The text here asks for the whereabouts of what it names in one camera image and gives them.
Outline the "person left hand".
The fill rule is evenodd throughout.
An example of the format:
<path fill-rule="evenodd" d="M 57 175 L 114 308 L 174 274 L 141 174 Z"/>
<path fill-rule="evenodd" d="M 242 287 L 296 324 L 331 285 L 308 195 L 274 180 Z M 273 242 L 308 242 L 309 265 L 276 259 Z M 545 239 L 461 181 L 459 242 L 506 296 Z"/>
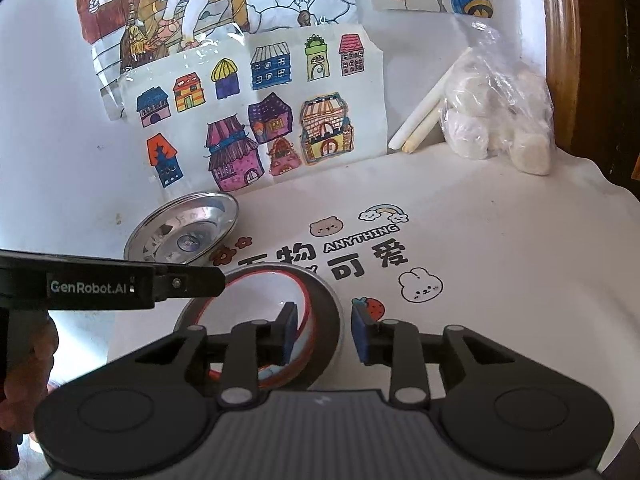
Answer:
<path fill-rule="evenodd" d="M 34 414 L 48 393 L 48 381 L 58 350 L 58 330 L 52 318 L 47 319 L 30 338 L 26 358 L 6 376 L 1 402 L 1 428 L 14 434 L 34 430 Z"/>

